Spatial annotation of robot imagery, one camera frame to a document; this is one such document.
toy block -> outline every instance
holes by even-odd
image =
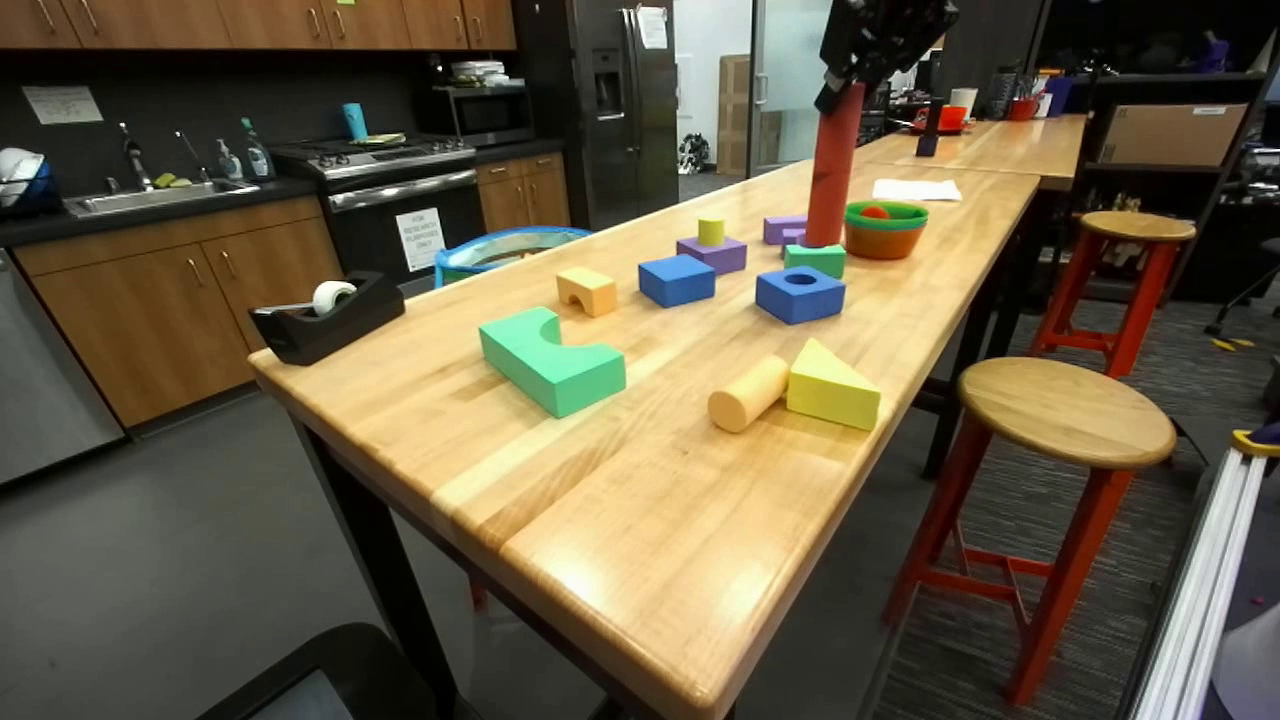
[[[828,272],[831,280],[843,280],[849,255],[841,243],[828,243],[828,248],[789,243],[783,264],[789,266],[816,266],[816,272]]]
[[[730,385],[706,396],[706,416],[722,432],[750,427],[789,390],[789,361],[764,354]]]
[[[878,416],[878,389],[831,348],[808,340],[789,373],[789,410],[866,432]]]
[[[717,277],[746,266],[746,243],[739,238],[719,238],[717,248],[676,238],[676,251],[710,264]]]
[[[555,272],[555,296],[559,304],[575,304],[586,317],[606,317],[617,311],[617,282],[604,272],[590,266],[563,266]]]
[[[843,282],[816,266],[778,266],[755,277],[755,304],[783,322],[808,322],[841,317]]]
[[[764,243],[798,243],[805,227],[805,214],[764,214]]]
[[[660,309],[696,304],[717,296],[717,272],[696,255],[647,259],[639,264],[639,292]]]
[[[696,218],[696,243],[719,248],[722,243],[722,218]]]
[[[563,348],[559,317],[548,309],[480,322],[480,350],[548,416],[572,416],[626,389],[625,354],[606,344]]]

stove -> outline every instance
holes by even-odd
[[[466,163],[474,156],[473,142],[454,136],[417,136],[417,139],[387,139],[387,142],[349,142],[349,139],[321,139],[302,147],[276,147],[285,166],[335,179],[381,179],[387,170],[425,170]]]

wooden cabinet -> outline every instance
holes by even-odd
[[[559,151],[480,163],[480,208],[488,231],[518,225],[568,225]]]
[[[0,49],[81,49],[59,0],[4,0]]]
[[[228,49],[212,0],[64,0],[64,12],[84,49]]]
[[[401,0],[220,0],[236,49],[406,49]]]
[[[306,300],[341,272],[316,201],[25,243],[15,259],[126,427],[248,385],[248,309]]]
[[[511,0],[405,0],[417,49],[515,49]]]

wooden tabletop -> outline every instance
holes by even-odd
[[[1083,117],[1048,118],[974,118],[960,136],[940,136],[936,156],[915,156],[919,136],[885,136],[858,147],[858,163],[891,166],[979,166],[979,170],[1032,170],[1048,189],[1070,189],[1078,163]]]
[[[1032,170],[891,166],[957,179],[964,205],[936,205],[908,259],[853,259],[843,317],[789,327],[750,300],[755,272],[778,266],[760,218],[805,213],[808,170],[791,163],[417,296],[313,367],[271,350],[250,367],[369,488],[660,715],[722,715],[1039,182]],[[857,163],[853,195],[878,170]],[[671,255],[700,214],[746,243],[746,272],[665,311],[635,292],[635,264]],[[559,266],[617,277],[621,311],[563,311],[563,340],[626,361],[626,390],[568,420],[500,380],[474,331],[555,309]],[[706,424],[710,389],[760,354],[791,361],[805,340],[878,385],[877,432],[783,407],[739,437]]]

oven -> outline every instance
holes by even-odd
[[[405,296],[433,287],[438,248],[483,235],[474,147],[405,142],[313,151],[325,214],[344,272],[381,272]]]

